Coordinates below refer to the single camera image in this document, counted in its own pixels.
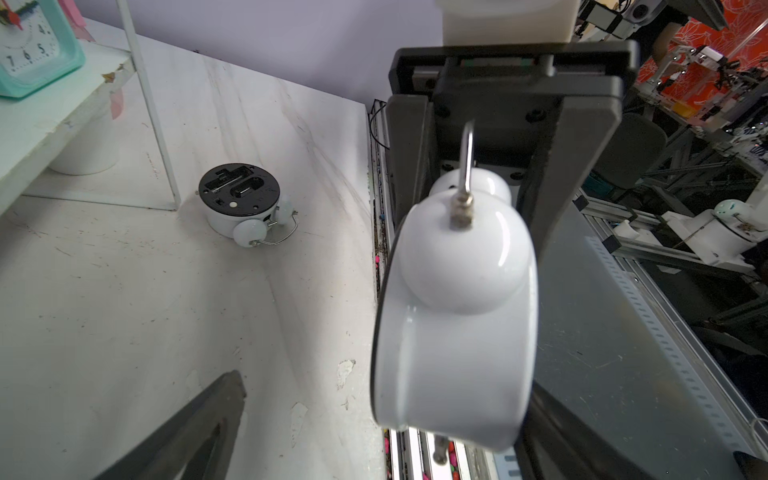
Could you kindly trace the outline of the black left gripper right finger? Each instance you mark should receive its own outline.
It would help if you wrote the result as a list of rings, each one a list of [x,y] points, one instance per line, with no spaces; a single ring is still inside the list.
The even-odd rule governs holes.
[[[515,454],[523,479],[649,479],[644,469],[533,383]]]

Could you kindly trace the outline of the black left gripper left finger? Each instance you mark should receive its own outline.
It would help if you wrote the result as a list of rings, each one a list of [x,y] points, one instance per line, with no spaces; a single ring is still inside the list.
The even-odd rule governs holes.
[[[100,479],[224,479],[246,390],[239,371],[219,376]]]

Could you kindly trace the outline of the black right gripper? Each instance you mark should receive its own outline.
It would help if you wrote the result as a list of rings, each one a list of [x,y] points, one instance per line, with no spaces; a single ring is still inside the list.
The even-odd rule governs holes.
[[[541,258],[621,122],[638,61],[632,41],[398,50],[385,107],[393,224],[457,160],[472,121],[479,162],[527,170],[517,209]]]

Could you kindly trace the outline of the white twin-bell alarm clock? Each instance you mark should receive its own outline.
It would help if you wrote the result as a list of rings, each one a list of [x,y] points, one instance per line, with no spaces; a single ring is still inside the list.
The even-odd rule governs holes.
[[[519,436],[533,383],[538,279],[528,228],[474,186],[475,125],[458,179],[405,216],[379,301],[370,400],[384,428],[491,451]]]

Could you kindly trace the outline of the mint green alarm clock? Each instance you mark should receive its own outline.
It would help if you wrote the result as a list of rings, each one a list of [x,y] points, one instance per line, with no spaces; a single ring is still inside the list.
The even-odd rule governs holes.
[[[24,98],[79,69],[85,55],[59,2],[1,1],[1,96]]]

